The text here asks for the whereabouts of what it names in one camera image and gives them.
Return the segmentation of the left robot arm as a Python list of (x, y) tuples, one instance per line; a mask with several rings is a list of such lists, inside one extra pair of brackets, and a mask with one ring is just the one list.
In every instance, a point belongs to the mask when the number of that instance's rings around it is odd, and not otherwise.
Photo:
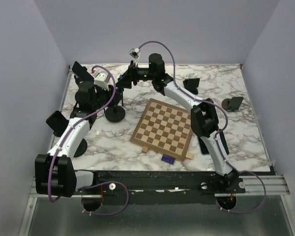
[(72, 159), (85, 153), (88, 147), (85, 135), (94, 125), (97, 114), (112, 105), (116, 94), (116, 85), (103, 88), (93, 82), (81, 82), (70, 118), (66, 119), (60, 111), (47, 118), (46, 123), (59, 140), (46, 154), (39, 154), (35, 159), (38, 194), (47, 195), (55, 202), (59, 197), (71, 197), (79, 189), (88, 194), (98, 191), (99, 182), (93, 172), (76, 171)]

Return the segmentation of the black round-base phone stand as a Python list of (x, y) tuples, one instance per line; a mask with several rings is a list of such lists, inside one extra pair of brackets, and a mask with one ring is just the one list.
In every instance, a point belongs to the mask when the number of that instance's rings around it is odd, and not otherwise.
[(124, 88), (116, 89), (116, 93), (105, 111), (105, 117), (108, 121), (117, 123), (125, 118), (125, 110), (123, 103)]

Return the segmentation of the black smartphone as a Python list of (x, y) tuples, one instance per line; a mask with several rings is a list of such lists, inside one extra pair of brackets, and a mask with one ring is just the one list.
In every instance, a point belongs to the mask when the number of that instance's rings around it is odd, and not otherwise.
[(229, 155), (230, 154), (229, 148), (228, 148), (228, 145), (227, 145), (227, 142), (226, 142), (226, 139), (224, 136), (221, 137), (221, 141), (222, 141), (222, 144), (223, 144), (226, 154)]
[(198, 138), (199, 147), (202, 155), (209, 155), (209, 151), (201, 138)]

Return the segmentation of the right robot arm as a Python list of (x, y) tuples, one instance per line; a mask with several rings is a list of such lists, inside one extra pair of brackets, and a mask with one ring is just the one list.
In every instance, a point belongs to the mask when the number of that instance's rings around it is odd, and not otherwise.
[(139, 81), (151, 80), (154, 89), (184, 107), (191, 115), (191, 129), (202, 140), (219, 175), (217, 189), (229, 192), (238, 179), (238, 172), (231, 166), (228, 158), (229, 149), (222, 130), (215, 104), (211, 99), (202, 100), (188, 90), (176, 85), (172, 76), (166, 73), (165, 63), (160, 54), (151, 54), (148, 68), (140, 68), (133, 61), (128, 69), (118, 78), (117, 87), (130, 89)]

